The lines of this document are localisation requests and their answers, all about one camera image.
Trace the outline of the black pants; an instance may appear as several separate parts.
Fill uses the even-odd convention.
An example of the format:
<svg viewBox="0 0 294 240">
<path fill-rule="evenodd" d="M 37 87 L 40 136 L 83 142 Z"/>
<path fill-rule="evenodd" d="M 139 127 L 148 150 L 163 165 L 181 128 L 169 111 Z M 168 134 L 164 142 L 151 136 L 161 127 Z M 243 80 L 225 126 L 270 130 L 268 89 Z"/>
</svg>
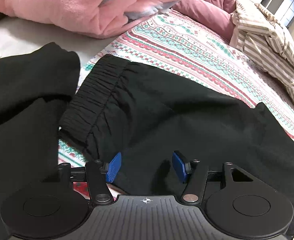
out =
<svg viewBox="0 0 294 240">
<path fill-rule="evenodd" d="M 194 81 L 105 55 L 60 121 L 61 138 L 89 160 L 122 155 L 117 187 L 175 195 L 183 185 L 174 151 L 211 170 L 234 163 L 287 196 L 294 207 L 294 141 L 263 104 L 250 108 Z M 294 234 L 294 218 L 288 230 Z"/>
</svg>

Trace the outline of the black folded garment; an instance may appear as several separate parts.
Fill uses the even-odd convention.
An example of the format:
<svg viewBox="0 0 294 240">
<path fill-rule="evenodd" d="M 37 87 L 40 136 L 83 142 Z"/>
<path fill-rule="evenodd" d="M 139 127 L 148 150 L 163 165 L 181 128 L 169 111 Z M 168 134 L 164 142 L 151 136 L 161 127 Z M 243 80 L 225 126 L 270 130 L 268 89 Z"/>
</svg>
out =
<svg viewBox="0 0 294 240">
<path fill-rule="evenodd" d="M 78 55 L 53 42 L 0 59 L 0 207 L 57 165 L 59 120 L 79 74 Z M 6 238 L 0 217 L 0 239 Z"/>
</svg>

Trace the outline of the patterned knit bedspread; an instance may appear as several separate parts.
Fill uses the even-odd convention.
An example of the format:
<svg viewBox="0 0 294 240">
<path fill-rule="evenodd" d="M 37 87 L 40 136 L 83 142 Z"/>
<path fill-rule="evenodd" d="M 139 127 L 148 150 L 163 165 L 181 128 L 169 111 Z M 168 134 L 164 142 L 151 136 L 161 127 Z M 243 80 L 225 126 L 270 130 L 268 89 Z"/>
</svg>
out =
<svg viewBox="0 0 294 240">
<path fill-rule="evenodd" d="M 81 68 L 78 89 L 105 55 L 176 74 L 250 108 L 263 103 L 294 141 L 294 106 L 277 81 L 219 35 L 178 12 L 155 16 L 112 41 Z M 58 156 L 73 167 L 89 161 L 62 138 Z"/>
</svg>

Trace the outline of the beige striped folded bedding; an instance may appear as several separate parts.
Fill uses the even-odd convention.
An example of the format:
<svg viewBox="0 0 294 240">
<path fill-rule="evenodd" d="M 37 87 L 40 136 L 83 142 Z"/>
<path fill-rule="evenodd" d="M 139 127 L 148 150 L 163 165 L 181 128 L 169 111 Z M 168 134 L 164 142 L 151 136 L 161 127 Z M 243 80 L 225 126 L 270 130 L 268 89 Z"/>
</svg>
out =
<svg viewBox="0 0 294 240">
<path fill-rule="evenodd" d="M 284 24 L 259 3 L 236 0 L 229 45 L 283 84 L 294 104 L 294 40 Z"/>
</svg>

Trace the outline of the pink fleece blanket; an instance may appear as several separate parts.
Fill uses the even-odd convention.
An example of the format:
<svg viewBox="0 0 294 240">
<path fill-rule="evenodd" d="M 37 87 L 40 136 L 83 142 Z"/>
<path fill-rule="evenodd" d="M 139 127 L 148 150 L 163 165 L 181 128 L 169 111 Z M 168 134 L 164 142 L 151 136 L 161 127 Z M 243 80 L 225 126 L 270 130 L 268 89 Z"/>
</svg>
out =
<svg viewBox="0 0 294 240">
<path fill-rule="evenodd" d="M 120 35 L 180 0 L 0 0 L 0 12 L 105 39 Z"/>
</svg>

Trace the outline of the mauve quilted comforter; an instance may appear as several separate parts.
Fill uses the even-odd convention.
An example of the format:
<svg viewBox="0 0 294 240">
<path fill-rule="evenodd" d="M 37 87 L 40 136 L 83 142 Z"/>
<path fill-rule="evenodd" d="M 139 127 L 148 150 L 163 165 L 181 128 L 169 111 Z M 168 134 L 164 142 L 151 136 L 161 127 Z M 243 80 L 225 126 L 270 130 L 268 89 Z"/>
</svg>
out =
<svg viewBox="0 0 294 240">
<path fill-rule="evenodd" d="M 234 30 L 231 13 L 236 0 L 180 0 L 172 8 L 211 29 L 227 41 Z"/>
</svg>

